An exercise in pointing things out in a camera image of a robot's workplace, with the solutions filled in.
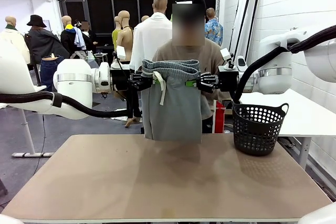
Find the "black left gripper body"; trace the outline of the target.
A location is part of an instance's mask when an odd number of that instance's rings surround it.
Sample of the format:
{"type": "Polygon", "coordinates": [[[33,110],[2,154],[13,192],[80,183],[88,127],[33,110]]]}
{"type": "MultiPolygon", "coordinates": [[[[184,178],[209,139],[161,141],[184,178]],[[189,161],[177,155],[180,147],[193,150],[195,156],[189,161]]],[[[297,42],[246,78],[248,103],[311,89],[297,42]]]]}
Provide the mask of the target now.
{"type": "Polygon", "coordinates": [[[110,69],[111,86],[113,91],[126,91],[129,87],[129,79],[134,73],[132,69],[110,69]]]}

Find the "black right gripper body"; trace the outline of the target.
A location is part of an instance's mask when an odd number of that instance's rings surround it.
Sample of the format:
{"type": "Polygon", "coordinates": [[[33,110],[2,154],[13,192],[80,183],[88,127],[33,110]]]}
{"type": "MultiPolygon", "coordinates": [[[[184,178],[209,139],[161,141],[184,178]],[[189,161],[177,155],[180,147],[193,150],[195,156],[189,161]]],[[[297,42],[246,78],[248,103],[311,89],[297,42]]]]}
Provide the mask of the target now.
{"type": "Polygon", "coordinates": [[[239,73],[237,70],[223,70],[218,74],[218,86],[221,92],[235,92],[238,85],[239,73]]]}

